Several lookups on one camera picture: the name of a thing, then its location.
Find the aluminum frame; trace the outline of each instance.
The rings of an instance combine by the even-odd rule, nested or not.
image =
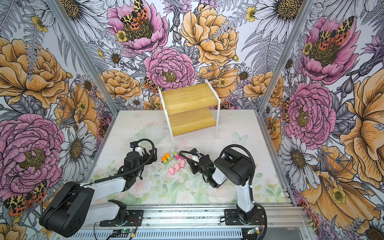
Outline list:
[[[300,34],[301,30],[305,26],[305,22],[309,17],[309,14],[311,12],[311,9],[313,5],[315,4],[315,0],[304,0],[302,3],[302,7],[297,15],[295,25],[293,26],[292,32],[289,34],[287,41],[284,45],[283,51],[280,54],[280,58],[277,61],[277,64],[275,66],[275,69],[272,72],[271,81],[269,82],[267,88],[265,89],[265,93],[263,95],[262,101],[259,104],[257,111],[259,114],[263,112],[263,110],[266,107],[266,104],[269,101],[269,98],[271,97],[273,93],[273,89],[275,88],[279,77],[281,75],[281,71],[283,70],[283,67],[285,63],[287,62],[291,50],[293,48],[293,45],[297,42],[297,36]]]
[[[93,61],[87,50],[85,49],[83,42],[81,41],[79,35],[75,32],[76,27],[74,24],[72,24],[72,21],[65,12],[65,9],[61,5],[60,0],[48,0],[46,3],[56,17],[56,20],[59,22],[61,29],[63,29],[66,33],[67,40],[69,40],[69,42],[72,44],[79,57],[82,59],[85,68],[91,75],[91,78],[93,81],[95,81],[96,86],[99,88],[101,94],[103,95],[106,104],[112,112],[112,115],[116,116],[118,113],[116,104],[114,103],[113,98],[108,92],[104,82],[101,80],[100,74],[93,64]]]

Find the wooden shelf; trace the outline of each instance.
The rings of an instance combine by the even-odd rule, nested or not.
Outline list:
[[[198,108],[168,116],[173,136],[216,125],[216,120],[209,108]]]
[[[168,115],[217,106],[217,98],[208,84],[198,84],[161,92]]]

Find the black cable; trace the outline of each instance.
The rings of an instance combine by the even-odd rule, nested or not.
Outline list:
[[[251,159],[252,172],[251,172],[251,176],[249,176],[248,184],[249,184],[249,185],[252,185],[252,180],[253,180],[253,175],[255,174],[256,165],[255,165],[255,161],[253,160],[253,157],[252,157],[251,153],[248,151],[248,149],[246,149],[245,147],[243,147],[243,146],[241,146],[241,145],[238,145],[238,144],[231,144],[231,145],[228,145],[227,147],[225,147],[225,148],[221,151],[219,157],[223,156],[223,154],[225,153],[225,151],[228,150],[229,148],[232,148],[232,147],[238,147],[238,148],[242,149],[242,150],[248,155],[248,157]],[[252,188],[250,188],[250,198],[251,198],[251,201],[253,201]]]
[[[260,237],[259,240],[262,240],[265,236],[265,233],[266,233],[266,228],[268,226],[268,221],[267,221],[267,218],[266,218],[266,212],[265,212],[265,209],[263,206],[261,206],[261,204],[258,204],[258,203],[254,203],[255,206],[257,207],[260,207],[262,209],[262,212],[264,212],[264,216],[265,216],[265,219],[264,219],[264,224],[263,224],[263,233],[262,233],[262,236]]]
[[[185,158],[185,159],[187,160],[187,162],[192,162],[192,163],[194,163],[194,164],[196,164],[196,165],[200,165],[200,166],[202,166],[202,167],[206,167],[206,168],[209,168],[209,169],[216,169],[215,167],[206,166],[206,165],[204,165],[204,164],[201,164],[201,163],[199,163],[199,162],[196,162],[196,161],[194,161],[194,160],[192,160],[192,159],[190,159],[190,158],[184,156],[183,153],[188,153],[188,154],[195,155],[195,156],[198,156],[198,155],[197,155],[196,153],[192,153],[192,152],[188,152],[188,151],[180,151],[180,152],[179,152],[179,155],[182,156],[183,158]]]
[[[120,173],[120,174],[118,173],[118,174],[115,175],[115,176],[109,176],[109,177],[105,177],[105,178],[102,178],[102,179],[98,179],[98,180],[95,180],[93,183],[104,182],[104,181],[112,180],[112,179],[115,179],[115,178],[118,178],[118,177],[122,177],[122,176],[125,176],[125,175],[127,175],[127,174],[129,174],[129,173],[131,173],[131,172],[135,172],[135,171],[137,171],[138,169],[140,169],[140,168],[142,168],[143,166],[145,166],[145,165],[149,162],[149,160],[153,157],[153,155],[155,155],[155,145],[153,144],[153,142],[152,142],[151,140],[146,139],[146,138],[143,138],[143,139],[140,139],[140,140],[138,140],[138,141],[136,142],[136,144],[133,146],[133,149],[135,149],[135,147],[137,146],[137,144],[138,144],[139,142],[142,142],[142,141],[147,141],[147,142],[149,142],[149,143],[152,145],[152,153],[151,153],[151,155],[146,159],[145,162],[143,162],[143,163],[140,164],[138,167],[136,167],[136,168],[134,168],[134,169],[131,169],[131,170],[127,171],[127,172]]]
[[[96,239],[96,240],[98,240],[98,239],[96,238],[96,233],[95,233],[95,226],[96,226],[96,223],[95,223],[95,224],[93,224],[93,236],[95,237],[95,239]]]
[[[119,232],[114,232],[114,233],[112,233],[111,235],[109,235],[109,236],[107,237],[106,240],[110,239],[111,237],[117,237],[117,236],[119,236],[120,234],[121,234],[121,230],[120,230]]]
[[[208,181],[206,181],[206,180],[205,180],[205,178],[204,178],[204,175],[203,175],[203,174],[201,174],[201,176],[203,177],[203,180],[204,180],[204,182],[208,182]]]

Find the floral tabletop mat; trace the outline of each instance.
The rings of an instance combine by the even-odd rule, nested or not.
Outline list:
[[[120,111],[113,129],[97,161],[90,181],[113,175],[123,165],[131,151],[129,143],[142,138],[151,139],[157,148],[157,162],[145,166],[143,179],[137,177],[127,191],[109,195],[97,202],[116,199],[130,205],[139,204],[214,204],[237,203],[235,185],[229,180],[218,189],[204,182],[202,175],[192,174],[186,164],[175,175],[168,173],[161,157],[165,153],[196,148],[209,154],[212,161],[229,144],[240,144],[252,154],[256,163],[253,195],[257,202],[285,202],[281,185],[270,159],[253,110],[224,110],[220,112],[217,139],[215,128],[175,137],[174,149],[163,111]],[[147,150],[151,147],[143,143]]]

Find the purple thistle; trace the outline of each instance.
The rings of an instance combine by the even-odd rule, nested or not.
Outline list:
[[[239,100],[240,100],[240,95],[238,93],[231,94],[226,99],[226,101],[229,101],[236,106],[240,105]]]
[[[171,12],[181,12],[183,15],[191,10],[191,0],[164,0],[164,12],[168,15]]]
[[[209,5],[211,8],[217,8],[218,0],[201,0],[201,4]]]
[[[321,239],[337,240],[339,239],[339,233],[331,226],[331,222],[325,217],[318,215],[320,221],[320,234]]]
[[[251,82],[249,80],[247,80],[247,81],[243,81],[243,82],[239,83],[236,87],[236,90],[237,91],[243,91],[244,86],[247,84],[251,84]]]
[[[380,39],[377,36],[372,36],[372,43],[367,43],[366,45],[367,46],[363,48],[365,51],[361,54],[373,53],[373,56],[370,60],[360,66],[358,71],[360,76],[367,75],[375,65],[379,63],[384,64],[384,40]]]

